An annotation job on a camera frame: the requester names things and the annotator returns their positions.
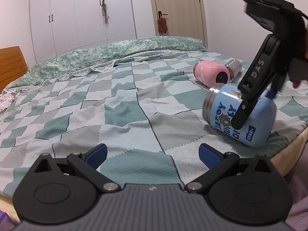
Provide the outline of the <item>blue cartoon cup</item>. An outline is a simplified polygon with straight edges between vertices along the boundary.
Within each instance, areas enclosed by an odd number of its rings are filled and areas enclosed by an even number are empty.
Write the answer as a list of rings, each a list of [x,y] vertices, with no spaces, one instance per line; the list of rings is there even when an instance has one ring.
[[[203,118],[212,127],[250,148],[262,147],[275,122],[275,92],[269,90],[253,105],[231,84],[216,84],[209,89],[203,104]]]

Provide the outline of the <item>stainless steel cup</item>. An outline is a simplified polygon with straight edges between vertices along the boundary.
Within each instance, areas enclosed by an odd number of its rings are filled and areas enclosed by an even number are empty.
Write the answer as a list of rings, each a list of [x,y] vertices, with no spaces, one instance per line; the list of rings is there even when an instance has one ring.
[[[232,82],[241,72],[242,64],[239,60],[232,59],[228,63],[226,63],[225,66],[228,69],[229,74],[230,74],[229,82]]]

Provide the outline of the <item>pink cup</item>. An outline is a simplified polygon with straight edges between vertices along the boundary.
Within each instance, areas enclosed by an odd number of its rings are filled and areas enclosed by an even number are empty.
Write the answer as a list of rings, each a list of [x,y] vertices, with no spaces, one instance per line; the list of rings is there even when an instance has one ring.
[[[230,73],[226,66],[207,60],[198,62],[194,66],[193,74],[197,81],[209,88],[230,81]]]

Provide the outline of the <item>checkered green bed sheet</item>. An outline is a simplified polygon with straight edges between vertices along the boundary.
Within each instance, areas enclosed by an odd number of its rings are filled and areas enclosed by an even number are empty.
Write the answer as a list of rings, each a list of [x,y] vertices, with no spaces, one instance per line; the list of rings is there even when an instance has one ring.
[[[99,171],[119,184],[185,184],[206,171],[201,143],[252,157],[237,132],[204,121],[207,89],[193,75],[201,60],[228,62],[208,51],[73,51],[12,82],[6,91],[16,98],[1,114],[1,194],[13,195],[41,153],[63,158],[99,143],[108,147]]]

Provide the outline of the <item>green floral quilt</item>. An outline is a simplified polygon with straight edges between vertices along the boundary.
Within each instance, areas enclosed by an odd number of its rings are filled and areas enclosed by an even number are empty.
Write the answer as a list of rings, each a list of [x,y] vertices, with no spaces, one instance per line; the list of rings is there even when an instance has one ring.
[[[158,36],[75,49],[36,64],[5,89],[50,84],[73,76],[84,76],[91,71],[102,72],[105,66],[135,54],[173,50],[207,51],[207,46],[197,38]]]

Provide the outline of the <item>floral pillow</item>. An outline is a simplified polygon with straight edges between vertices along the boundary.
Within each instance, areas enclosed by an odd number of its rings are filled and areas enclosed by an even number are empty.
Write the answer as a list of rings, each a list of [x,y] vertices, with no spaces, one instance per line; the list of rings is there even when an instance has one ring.
[[[5,93],[0,97],[0,113],[5,112],[15,101],[15,93]]]

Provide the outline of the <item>wooden door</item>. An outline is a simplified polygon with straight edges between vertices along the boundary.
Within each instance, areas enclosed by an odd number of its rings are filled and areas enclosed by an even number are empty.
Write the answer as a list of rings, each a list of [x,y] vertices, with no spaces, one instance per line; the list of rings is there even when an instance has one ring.
[[[203,0],[151,0],[156,35],[158,32],[158,11],[167,21],[168,31],[162,35],[192,37],[201,39],[207,45],[207,29]]]

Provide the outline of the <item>brown plush toy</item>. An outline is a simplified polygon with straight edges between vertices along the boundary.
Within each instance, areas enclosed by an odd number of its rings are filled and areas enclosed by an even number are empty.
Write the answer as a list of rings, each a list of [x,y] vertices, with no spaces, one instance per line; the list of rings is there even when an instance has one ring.
[[[160,35],[167,33],[168,26],[165,18],[160,17],[157,21],[157,24],[158,24],[158,32]]]

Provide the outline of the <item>wooden headboard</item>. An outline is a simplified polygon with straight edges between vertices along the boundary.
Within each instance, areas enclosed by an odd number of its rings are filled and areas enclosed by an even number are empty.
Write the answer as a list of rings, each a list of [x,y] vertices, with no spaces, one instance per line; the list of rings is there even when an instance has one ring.
[[[12,81],[28,71],[28,66],[19,46],[0,49],[0,89],[1,92]]]

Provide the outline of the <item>white wardrobe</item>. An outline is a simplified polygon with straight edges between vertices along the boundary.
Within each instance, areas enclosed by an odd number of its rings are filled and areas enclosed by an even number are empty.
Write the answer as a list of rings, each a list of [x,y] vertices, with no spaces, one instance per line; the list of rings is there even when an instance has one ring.
[[[73,49],[136,38],[131,0],[30,0],[30,25],[35,59],[41,62]]]

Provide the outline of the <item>green hanging ornament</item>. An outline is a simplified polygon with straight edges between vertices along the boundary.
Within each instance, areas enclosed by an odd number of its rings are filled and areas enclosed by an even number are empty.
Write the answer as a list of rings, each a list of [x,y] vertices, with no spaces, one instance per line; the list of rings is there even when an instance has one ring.
[[[108,16],[107,5],[105,3],[105,0],[101,1],[101,10],[102,10],[104,24],[107,26],[109,22],[109,16]]]

